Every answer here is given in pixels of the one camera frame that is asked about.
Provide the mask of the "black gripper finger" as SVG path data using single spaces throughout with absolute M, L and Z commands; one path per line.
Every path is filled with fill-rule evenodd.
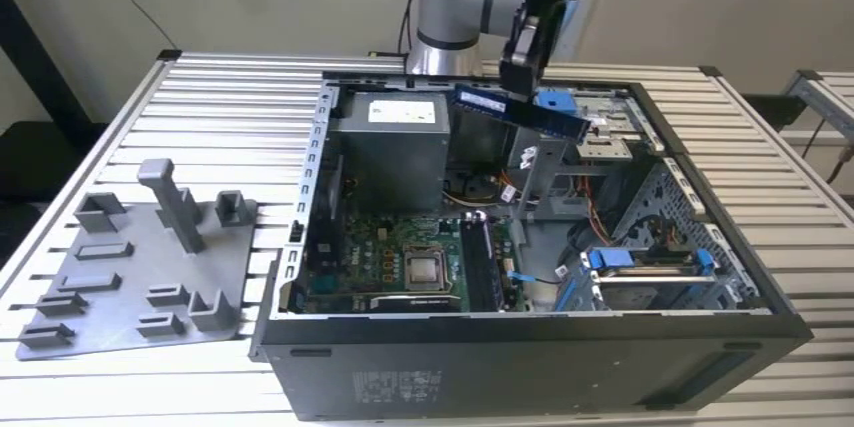
M 514 95 L 531 98 L 543 77 L 560 34 L 567 1 L 560 0 L 534 13 L 523 3 L 514 15 L 511 34 L 499 61 L 500 86 Z

